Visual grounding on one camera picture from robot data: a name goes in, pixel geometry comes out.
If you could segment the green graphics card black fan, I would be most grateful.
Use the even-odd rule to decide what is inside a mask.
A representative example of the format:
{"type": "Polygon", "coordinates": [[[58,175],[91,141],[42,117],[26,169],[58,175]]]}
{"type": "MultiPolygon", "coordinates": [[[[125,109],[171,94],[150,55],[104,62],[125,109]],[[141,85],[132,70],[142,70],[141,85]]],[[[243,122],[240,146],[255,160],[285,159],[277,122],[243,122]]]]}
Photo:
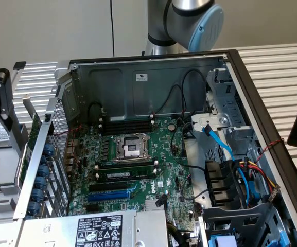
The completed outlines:
{"type": "Polygon", "coordinates": [[[28,138],[28,142],[26,145],[26,148],[24,150],[24,157],[22,158],[22,164],[21,164],[21,168],[20,168],[20,173],[19,173],[19,181],[23,184],[26,173],[27,173],[27,169],[29,166],[29,162],[31,160],[31,156],[32,156],[32,152],[33,149],[35,147],[37,138],[38,138],[38,134],[42,125],[42,122],[33,106],[33,104],[31,103],[30,97],[26,96],[23,98],[23,104],[27,110],[27,112],[29,113],[29,116],[32,119],[32,126],[30,129],[30,133],[29,133],[29,138],[28,138]]]}

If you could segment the grey hard drive tray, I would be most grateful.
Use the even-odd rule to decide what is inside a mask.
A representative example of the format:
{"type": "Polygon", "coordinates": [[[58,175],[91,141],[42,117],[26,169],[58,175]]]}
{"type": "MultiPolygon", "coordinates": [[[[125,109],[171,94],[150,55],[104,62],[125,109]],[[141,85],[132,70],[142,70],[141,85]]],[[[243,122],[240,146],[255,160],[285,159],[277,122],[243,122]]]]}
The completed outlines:
{"type": "Polygon", "coordinates": [[[25,106],[21,112],[11,113],[14,120],[12,131],[7,131],[0,123],[0,185],[14,185],[17,194],[0,193],[0,223],[11,221],[22,189],[19,173],[29,138],[32,119],[25,106]]]}

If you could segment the bank of black RAM slots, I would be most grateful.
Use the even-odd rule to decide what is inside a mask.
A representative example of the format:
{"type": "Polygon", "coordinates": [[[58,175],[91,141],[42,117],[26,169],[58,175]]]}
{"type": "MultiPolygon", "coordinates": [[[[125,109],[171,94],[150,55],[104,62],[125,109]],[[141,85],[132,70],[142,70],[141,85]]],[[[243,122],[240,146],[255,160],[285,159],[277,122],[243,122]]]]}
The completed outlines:
{"type": "Polygon", "coordinates": [[[103,136],[141,134],[152,132],[154,123],[154,119],[148,117],[125,120],[112,120],[104,117],[99,120],[97,129],[103,136]]]}

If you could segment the long black expansion slot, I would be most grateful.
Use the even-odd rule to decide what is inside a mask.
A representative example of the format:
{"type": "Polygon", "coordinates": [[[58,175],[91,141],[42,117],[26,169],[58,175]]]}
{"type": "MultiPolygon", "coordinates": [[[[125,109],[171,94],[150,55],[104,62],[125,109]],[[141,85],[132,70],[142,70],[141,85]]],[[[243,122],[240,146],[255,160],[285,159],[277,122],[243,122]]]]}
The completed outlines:
{"type": "Polygon", "coordinates": [[[96,183],[89,186],[89,192],[102,192],[126,189],[128,189],[128,184],[126,182],[96,183]]]}

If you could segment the CPU socket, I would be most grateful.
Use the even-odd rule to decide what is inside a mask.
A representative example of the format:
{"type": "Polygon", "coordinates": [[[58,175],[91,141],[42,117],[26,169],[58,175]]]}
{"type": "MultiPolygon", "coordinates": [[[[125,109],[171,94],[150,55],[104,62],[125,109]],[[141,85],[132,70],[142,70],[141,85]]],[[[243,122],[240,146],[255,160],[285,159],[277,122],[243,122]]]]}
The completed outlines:
{"type": "Polygon", "coordinates": [[[152,159],[151,137],[145,133],[120,135],[113,139],[111,160],[118,163],[142,162],[152,159]]]}

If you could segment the empty black RAM slot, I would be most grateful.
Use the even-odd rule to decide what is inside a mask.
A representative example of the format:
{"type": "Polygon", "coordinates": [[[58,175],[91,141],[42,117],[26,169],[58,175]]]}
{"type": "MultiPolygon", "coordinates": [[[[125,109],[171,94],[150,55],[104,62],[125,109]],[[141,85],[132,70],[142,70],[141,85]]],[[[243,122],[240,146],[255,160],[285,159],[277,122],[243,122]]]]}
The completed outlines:
{"type": "Polygon", "coordinates": [[[151,160],[146,162],[125,162],[125,163],[101,163],[94,166],[95,170],[108,170],[108,169],[125,169],[137,167],[156,167],[159,161],[151,160]]]}

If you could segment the blue expansion slot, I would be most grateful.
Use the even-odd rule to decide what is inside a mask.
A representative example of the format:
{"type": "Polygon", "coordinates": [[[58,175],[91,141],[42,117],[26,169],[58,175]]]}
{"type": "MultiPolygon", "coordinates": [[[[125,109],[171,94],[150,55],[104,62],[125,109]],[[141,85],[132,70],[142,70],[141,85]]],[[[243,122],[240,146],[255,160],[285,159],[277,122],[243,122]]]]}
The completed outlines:
{"type": "Polygon", "coordinates": [[[88,202],[110,201],[118,199],[130,198],[131,192],[127,190],[106,191],[102,193],[94,193],[87,196],[88,202]]]}

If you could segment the silver power supply unit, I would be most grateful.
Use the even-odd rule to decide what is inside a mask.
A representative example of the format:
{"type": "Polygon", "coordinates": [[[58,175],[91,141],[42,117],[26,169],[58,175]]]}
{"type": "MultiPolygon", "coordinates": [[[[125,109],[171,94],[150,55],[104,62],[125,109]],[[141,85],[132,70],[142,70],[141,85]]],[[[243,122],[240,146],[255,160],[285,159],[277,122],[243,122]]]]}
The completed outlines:
{"type": "Polygon", "coordinates": [[[168,247],[162,210],[26,220],[18,247],[168,247]]]}

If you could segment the installed RAM stick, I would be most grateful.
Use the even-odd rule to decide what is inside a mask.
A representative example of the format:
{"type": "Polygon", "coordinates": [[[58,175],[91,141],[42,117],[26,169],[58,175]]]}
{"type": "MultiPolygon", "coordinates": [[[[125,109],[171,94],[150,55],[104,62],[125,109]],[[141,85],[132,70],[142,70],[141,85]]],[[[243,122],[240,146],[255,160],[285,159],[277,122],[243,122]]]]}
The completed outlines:
{"type": "Polygon", "coordinates": [[[124,169],[107,169],[95,172],[94,178],[99,183],[154,179],[158,174],[154,167],[130,167],[124,169]]]}

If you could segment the green motherboard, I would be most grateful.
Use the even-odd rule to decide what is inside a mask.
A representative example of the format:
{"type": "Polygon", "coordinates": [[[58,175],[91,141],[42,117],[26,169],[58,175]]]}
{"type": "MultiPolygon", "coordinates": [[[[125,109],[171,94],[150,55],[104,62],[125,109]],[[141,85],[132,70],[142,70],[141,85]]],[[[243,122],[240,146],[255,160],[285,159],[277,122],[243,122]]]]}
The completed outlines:
{"type": "Polygon", "coordinates": [[[130,198],[110,201],[88,202],[89,186],[99,183],[94,178],[94,166],[101,163],[117,163],[111,160],[113,139],[119,135],[103,136],[98,132],[98,124],[81,125],[73,128],[68,135],[65,164],[70,169],[71,198],[68,215],[84,215],[85,206],[98,204],[99,212],[135,210],[144,211],[146,200],[157,200],[162,194],[168,196],[166,219],[180,231],[192,233],[198,226],[201,207],[196,202],[199,197],[193,192],[194,172],[203,173],[198,166],[191,166],[187,160],[185,142],[193,140],[191,125],[187,120],[175,120],[170,117],[154,118],[153,130],[145,133],[151,137],[151,160],[159,161],[158,174],[154,179],[122,181],[128,184],[130,198]],[[168,124],[176,125],[170,132],[168,124]]]}

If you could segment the silver chipset heatsink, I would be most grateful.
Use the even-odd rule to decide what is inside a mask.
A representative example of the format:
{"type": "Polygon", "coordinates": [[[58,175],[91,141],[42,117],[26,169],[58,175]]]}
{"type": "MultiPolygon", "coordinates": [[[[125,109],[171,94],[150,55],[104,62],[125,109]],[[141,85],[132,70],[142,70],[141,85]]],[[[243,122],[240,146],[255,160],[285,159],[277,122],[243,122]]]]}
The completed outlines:
{"type": "Polygon", "coordinates": [[[146,200],[144,203],[144,211],[156,211],[166,210],[167,202],[162,202],[160,206],[157,206],[158,200],[146,200]]]}

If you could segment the black plug on motherboard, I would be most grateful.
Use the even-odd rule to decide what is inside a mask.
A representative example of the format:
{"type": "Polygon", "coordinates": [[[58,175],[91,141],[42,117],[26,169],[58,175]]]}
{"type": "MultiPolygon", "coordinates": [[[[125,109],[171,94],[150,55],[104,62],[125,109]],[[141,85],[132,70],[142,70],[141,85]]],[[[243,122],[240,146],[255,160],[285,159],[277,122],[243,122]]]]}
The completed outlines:
{"type": "Polygon", "coordinates": [[[167,204],[167,199],[168,199],[168,196],[166,194],[162,194],[158,200],[155,202],[155,205],[157,207],[161,207],[162,205],[166,205],[167,204]]]}

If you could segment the silver disk bay cage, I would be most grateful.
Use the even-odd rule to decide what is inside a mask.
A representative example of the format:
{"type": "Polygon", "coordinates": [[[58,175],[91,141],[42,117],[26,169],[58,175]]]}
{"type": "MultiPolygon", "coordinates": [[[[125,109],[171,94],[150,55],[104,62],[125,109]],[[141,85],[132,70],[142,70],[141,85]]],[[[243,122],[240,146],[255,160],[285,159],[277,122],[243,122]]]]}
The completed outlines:
{"type": "Polygon", "coordinates": [[[240,85],[233,72],[227,68],[210,70],[205,76],[205,106],[191,117],[193,134],[199,145],[205,149],[218,145],[210,129],[232,149],[235,155],[244,154],[255,138],[255,131],[238,93],[240,85]]]}

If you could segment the open PC case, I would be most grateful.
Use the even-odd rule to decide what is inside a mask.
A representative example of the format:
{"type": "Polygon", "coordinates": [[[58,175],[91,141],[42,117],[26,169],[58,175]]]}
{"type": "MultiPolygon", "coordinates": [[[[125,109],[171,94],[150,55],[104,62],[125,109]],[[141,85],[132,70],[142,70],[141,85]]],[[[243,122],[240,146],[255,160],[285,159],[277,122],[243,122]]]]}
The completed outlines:
{"type": "MultiPolygon", "coordinates": [[[[244,154],[235,155],[207,125],[218,145],[203,148],[193,140],[185,142],[187,160],[203,173],[194,172],[193,192],[199,197],[203,216],[211,208],[205,179],[205,162],[233,161],[232,176],[241,198],[241,209],[271,203],[279,213],[291,247],[297,247],[297,168],[257,90],[240,54],[236,50],[193,54],[76,59],[59,63],[55,70],[57,93],[49,101],[20,193],[14,219],[26,220],[68,217],[71,198],[70,169],[65,164],[69,132],[81,125],[99,123],[101,118],[125,120],[170,117],[187,120],[205,106],[205,76],[210,70],[227,68],[237,78],[238,93],[255,131],[255,138],[244,154]],[[147,73],[148,81],[135,80],[135,74],[147,73]],[[27,214],[34,180],[45,144],[54,147],[48,158],[50,176],[40,213],[27,214]]],[[[180,231],[167,221],[168,247],[203,247],[200,223],[192,233],[180,231]]]]}

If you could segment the blue disk caddy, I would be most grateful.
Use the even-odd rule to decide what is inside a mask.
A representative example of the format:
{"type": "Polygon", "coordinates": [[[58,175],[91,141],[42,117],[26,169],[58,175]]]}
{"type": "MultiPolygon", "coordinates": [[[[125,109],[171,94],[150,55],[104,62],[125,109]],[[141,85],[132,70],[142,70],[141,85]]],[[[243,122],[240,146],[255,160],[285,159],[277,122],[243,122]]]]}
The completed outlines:
{"type": "Polygon", "coordinates": [[[208,247],[237,247],[236,238],[233,235],[211,236],[208,247]]]}

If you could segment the dark lower disk bay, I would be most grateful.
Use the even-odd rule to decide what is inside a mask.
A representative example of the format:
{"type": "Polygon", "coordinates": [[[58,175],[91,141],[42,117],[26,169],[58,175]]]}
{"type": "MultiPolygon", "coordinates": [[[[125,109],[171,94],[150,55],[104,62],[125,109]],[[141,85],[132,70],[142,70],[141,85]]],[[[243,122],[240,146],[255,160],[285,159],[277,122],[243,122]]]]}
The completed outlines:
{"type": "Polygon", "coordinates": [[[271,203],[249,209],[205,208],[199,218],[200,238],[208,247],[211,236],[233,235],[237,247],[291,247],[278,211],[271,203]]]}

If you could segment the black plastic fan duct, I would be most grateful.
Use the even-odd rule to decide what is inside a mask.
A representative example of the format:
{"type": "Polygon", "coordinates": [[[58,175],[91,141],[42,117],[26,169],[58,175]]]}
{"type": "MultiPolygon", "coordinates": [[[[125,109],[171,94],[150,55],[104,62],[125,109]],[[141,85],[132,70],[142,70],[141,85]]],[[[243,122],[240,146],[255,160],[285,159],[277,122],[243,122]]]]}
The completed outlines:
{"type": "Polygon", "coordinates": [[[205,162],[205,179],[212,207],[225,210],[241,209],[241,198],[232,176],[232,160],[205,162]]]}

